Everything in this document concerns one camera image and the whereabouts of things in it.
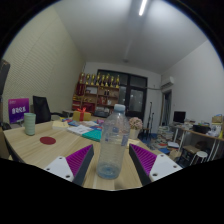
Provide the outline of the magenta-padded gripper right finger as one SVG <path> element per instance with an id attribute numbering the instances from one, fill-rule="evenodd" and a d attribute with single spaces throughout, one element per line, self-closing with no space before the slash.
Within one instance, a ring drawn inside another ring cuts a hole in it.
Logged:
<path id="1" fill-rule="evenodd" d="M 143 186 L 181 170 L 167 155 L 155 155 L 134 144 L 129 145 L 129 154 Z"/>

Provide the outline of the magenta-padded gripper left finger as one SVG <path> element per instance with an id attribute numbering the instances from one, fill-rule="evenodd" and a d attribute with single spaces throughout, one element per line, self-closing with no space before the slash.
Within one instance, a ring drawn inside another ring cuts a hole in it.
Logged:
<path id="1" fill-rule="evenodd" d="M 44 170 L 81 186 L 93 155 L 93 145 L 89 145 L 67 157 L 57 157 Z"/>

